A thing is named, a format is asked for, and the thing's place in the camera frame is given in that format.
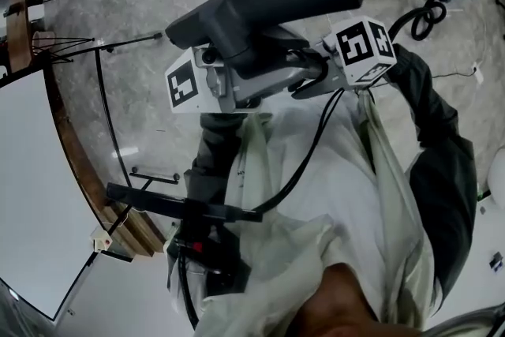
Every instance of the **white wall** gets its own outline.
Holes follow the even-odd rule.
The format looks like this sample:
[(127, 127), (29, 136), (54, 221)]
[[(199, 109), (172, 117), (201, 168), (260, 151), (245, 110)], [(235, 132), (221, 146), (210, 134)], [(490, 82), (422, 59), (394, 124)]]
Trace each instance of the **white wall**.
[[(480, 207), (486, 212), (482, 215)], [(505, 269), (495, 274), (489, 267), (493, 255), (505, 256), (505, 210), (491, 197), (477, 206), (472, 249), (454, 289), (428, 328), (454, 316), (505, 302)]]
[(166, 288), (168, 265), (163, 254), (137, 257), (132, 263), (97, 258), (68, 313), (59, 337), (191, 336), (185, 316), (172, 309)]

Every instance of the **gray marble floor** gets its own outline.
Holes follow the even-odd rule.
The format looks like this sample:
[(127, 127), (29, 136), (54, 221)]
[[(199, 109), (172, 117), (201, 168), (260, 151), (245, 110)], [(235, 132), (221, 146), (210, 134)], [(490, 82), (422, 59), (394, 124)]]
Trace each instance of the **gray marble floor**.
[[(49, 29), (60, 36), (95, 37), (107, 43), (163, 30), (204, 1), (59, 0), (47, 5), (46, 21)], [(365, 0), (360, 10), (336, 13), (329, 19), (333, 22), (366, 14), (391, 25), (424, 1)], [(489, 164), (503, 143), (505, 130), (505, 15), (494, 0), (453, 0), (448, 9), (447, 19), (427, 40), (416, 43), (405, 29), (398, 41), (421, 55), (434, 74), (470, 73), (473, 64), (479, 64), (483, 84), (479, 85), (474, 77), (449, 77), (437, 79), (435, 86), (459, 109), (462, 134), (474, 143), (479, 182), (485, 185)], [(293, 26), (310, 40), (329, 29), (325, 16), (297, 21)], [(198, 117), (171, 114), (163, 80), (167, 66), (180, 53), (163, 39), (103, 55), (103, 74), (119, 144), (135, 152), (125, 157), (128, 168), (139, 166), (160, 174), (181, 174), (191, 164), (200, 136)], [(93, 56), (59, 66), (57, 78), (73, 125), (99, 176), (104, 182), (123, 182), (118, 161), (112, 156)], [(391, 143), (402, 165), (408, 167), (417, 153), (417, 144), (407, 106), (389, 86), (374, 92)], [(183, 185), (156, 185), (153, 189), (185, 194)]]

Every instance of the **white whiteboard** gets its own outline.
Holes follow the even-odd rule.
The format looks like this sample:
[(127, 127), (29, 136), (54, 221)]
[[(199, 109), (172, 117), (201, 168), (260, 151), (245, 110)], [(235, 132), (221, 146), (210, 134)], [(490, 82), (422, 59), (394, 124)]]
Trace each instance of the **white whiteboard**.
[(43, 72), (0, 88), (0, 278), (54, 319), (98, 225), (63, 152)]

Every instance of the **dark sleeve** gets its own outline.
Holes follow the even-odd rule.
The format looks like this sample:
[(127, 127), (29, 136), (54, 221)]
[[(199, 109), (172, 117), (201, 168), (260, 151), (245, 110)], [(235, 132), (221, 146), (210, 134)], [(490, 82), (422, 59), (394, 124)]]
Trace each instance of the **dark sleeve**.
[(247, 114), (202, 114), (198, 154), (184, 174), (188, 198), (224, 204), (230, 168), (241, 139), (237, 135)]
[(445, 298), (472, 244), (477, 175), (472, 143), (459, 136), (458, 112), (432, 87), (428, 65), (395, 44), (398, 64), (387, 79), (406, 98), (423, 152), (410, 171), (423, 227), (432, 244), (435, 276)]

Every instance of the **white round object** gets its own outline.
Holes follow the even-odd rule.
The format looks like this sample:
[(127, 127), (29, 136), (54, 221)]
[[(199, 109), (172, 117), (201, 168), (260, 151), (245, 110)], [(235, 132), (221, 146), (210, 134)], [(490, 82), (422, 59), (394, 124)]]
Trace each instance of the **white round object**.
[(505, 209), (505, 149), (500, 149), (488, 172), (488, 186), (492, 199)]

